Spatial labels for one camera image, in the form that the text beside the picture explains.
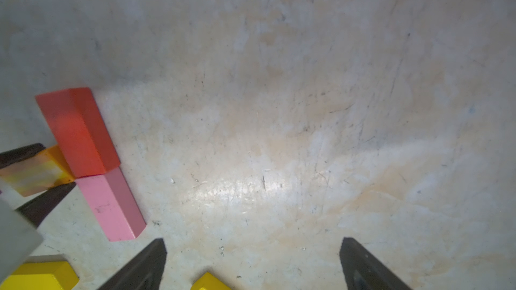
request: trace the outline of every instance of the pink block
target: pink block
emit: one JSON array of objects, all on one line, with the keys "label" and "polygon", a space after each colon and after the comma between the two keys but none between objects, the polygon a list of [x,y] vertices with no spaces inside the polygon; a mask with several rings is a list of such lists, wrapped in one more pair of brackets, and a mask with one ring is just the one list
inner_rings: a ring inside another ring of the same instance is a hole
[{"label": "pink block", "polygon": [[120,168],[75,180],[111,242],[133,240],[145,229],[144,217]]}]

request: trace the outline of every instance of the scratched surface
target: scratched surface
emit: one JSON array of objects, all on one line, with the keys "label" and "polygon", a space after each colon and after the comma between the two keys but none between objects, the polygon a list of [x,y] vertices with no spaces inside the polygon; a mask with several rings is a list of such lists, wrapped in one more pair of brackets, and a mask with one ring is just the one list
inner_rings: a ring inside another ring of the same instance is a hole
[{"label": "scratched surface", "polygon": [[[162,289],[345,288],[344,236],[413,288],[516,279],[516,1],[1,0],[0,147],[93,89],[147,228],[76,188],[35,255],[96,289],[153,238]],[[25,200],[0,185],[11,206]]]}]

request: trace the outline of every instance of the yellow block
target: yellow block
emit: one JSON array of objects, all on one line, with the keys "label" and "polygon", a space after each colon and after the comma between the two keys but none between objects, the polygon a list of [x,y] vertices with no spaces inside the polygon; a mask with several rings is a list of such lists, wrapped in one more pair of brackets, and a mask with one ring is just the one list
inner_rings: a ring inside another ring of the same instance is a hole
[{"label": "yellow block", "polygon": [[59,146],[55,145],[32,158],[0,169],[0,177],[20,195],[30,196],[75,180],[64,158]]},{"label": "yellow block", "polygon": [[228,286],[223,284],[219,279],[215,278],[209,272],[206,272],[190,290],[231,290]]},{"label": "yellow block", "polygon": [[70,264],[24,263],[1,285],[0,290],[71,290],[79,278]]}]

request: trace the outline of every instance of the orange block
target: orange block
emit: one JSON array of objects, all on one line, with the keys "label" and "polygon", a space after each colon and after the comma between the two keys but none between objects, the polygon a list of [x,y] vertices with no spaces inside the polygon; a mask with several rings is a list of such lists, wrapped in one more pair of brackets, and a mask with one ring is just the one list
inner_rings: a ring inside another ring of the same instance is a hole
[{"label": "orange block", "polygon": [[24,197],[75,180],[57,145],[0,169],[0,177]]},{"label": "orange block", "polygon": [[40,94],[35,100],[75,177],[103,175],[120,166],[88,87]]}]

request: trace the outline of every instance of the toy block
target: toy block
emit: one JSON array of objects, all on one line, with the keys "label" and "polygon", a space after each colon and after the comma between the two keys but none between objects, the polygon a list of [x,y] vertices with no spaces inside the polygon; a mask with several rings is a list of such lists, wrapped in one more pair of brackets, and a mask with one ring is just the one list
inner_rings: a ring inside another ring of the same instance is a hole
[{"label": "toy block", "polygon": [[120,168],[75,182],[108,240],[133,240],[145,229],[144,218]]},{"label": "toy block", "polygon": [[120,159],[88,87],[35,97],[75,177],[103,175]]},{"label": "toy block", "polygon": [[222,281],[215,278],[209,272],[206,272],[199,280],[197,280],[190,290],[231,290]]},{"label": "toy block", "polygon": [[0,290],[71,290],[78,282],[66,261],[24,263],[0,285]]},{"label": "toy block", "polygon": [[0,177],[26,197],[52,187],[71,183],[75,177],[58,145],[34,157],[0,169]]}]

